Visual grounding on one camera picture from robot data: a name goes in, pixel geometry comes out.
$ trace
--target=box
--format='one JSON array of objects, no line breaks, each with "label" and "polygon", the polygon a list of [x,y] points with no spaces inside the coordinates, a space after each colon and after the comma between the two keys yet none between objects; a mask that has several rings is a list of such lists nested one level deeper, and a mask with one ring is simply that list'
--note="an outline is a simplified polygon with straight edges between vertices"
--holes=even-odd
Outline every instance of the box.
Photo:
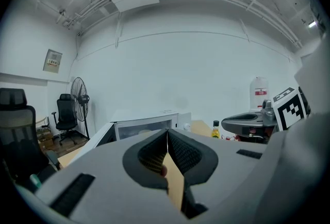
[{"label": "box", "polygon": [[48,140],[53,138],[53,134],[50,129],[42,129],[37,131],[38,140]]},{"label": "box", "polygon": [[39,147],[42,151],[47,150],[47,149],[52,149],[54,146],[53,139],[42,139],[38,140]]}]

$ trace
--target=headrest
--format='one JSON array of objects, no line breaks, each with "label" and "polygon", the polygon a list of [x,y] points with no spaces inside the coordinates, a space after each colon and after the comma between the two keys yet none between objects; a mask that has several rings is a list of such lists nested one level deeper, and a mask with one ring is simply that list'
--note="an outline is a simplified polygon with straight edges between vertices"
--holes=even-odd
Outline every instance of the headrest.
[{"label": "headrest", "polygon": [[71,95],[70,94],[61,94],[60,95],[60,100],[70,101],[71,100]]},{"label": "headrest", "polygon": [[20,108],[27,104],[23,89],[0,88],[0,108]]}]

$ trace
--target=wall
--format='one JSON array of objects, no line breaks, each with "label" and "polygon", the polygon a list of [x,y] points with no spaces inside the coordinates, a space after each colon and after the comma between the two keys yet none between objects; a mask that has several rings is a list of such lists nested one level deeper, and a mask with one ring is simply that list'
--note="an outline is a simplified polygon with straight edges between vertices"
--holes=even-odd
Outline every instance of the wall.
[{"label": "wall", "polygon": [[306,43],[304,47],[296,53],[296,55],[299,57],[304,57],[306,55],[312,54],[320,44],[321,38],[314,38],[308,43]]},{"label": "wall", "polygon": [[121,25],[117,49],[116,15],[85,33],[71,72],[87,86],[96,130],[116,109],[191,111],[212,126],[249,110],[256,76],[269,80],[272,94],[297,86],[288,41],[228,3],[168,0],[123,13]]},{"label": "wall", "polygon": [[47,115],[46,80],[0,73],[0,88],[3,87],[24,89],[27,104],[36,110],[37,121]]},{"label": "wall", "polygon": [[[57,74],[43,71],[48,49],[62,53]],[[23,88],[37,119],[49,117],[54,135],[58,130],[51,112],[58,112],[56,101],[67,90],[76,55],[75,33],[56,24],[42,9],[15,0],[6,12],[0,31],[0,87]]]},{"label": "wall", "polygon": [[[77,53],[73,32],[25,0],[14,1],[0,29],[0,73],[68,81]],[[58,73],[43,71],[48,49],[63,54]]]}]

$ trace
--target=standing fan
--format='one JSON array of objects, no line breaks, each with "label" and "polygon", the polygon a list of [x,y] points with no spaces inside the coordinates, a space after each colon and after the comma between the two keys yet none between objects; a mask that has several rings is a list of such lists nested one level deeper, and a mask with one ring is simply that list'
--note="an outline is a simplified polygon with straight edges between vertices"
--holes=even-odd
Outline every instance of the standing fan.
[{"label": "standing fan", "polygon": [[89,134],[87,129],[86,116],[88,113],[89,96],[84,81],[77,77],[73,80],[71,86],[71,104],[74,116],[81,122],[85,123],[87,139],[89,140]]}]

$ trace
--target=black office chair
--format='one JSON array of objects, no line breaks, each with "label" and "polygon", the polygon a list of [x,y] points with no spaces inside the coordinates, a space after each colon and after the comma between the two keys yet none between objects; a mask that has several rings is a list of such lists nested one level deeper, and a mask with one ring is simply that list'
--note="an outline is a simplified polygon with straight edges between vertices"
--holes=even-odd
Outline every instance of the black office chair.
[{"label": "black office chair", "polygon": [[23,89],[0,88],[0,149],[11,177],[32,192],[37,187],[30,175],[43,183],[56,172],[49,160],[60,169],[57,154],[49,150],[46,157],[39,147],[36,111],[27,106]]},{"label": "black office chair", "polygon": [[71,138],[71,135],[75,133],[72,129],[77,126],[77,120],[72,111],[71,95],[61,94],[60,99],[57,100],[57,107],[58,122],[56,122],[56,112],[52,112],[52,115],[54,115],[56,128],[59,131],[67,131],[63,138],[60,140],[60,145],[62,145],[62,141],[66,138],[70,138],[73,141],[73,144],[76,145],[77,143]]}]

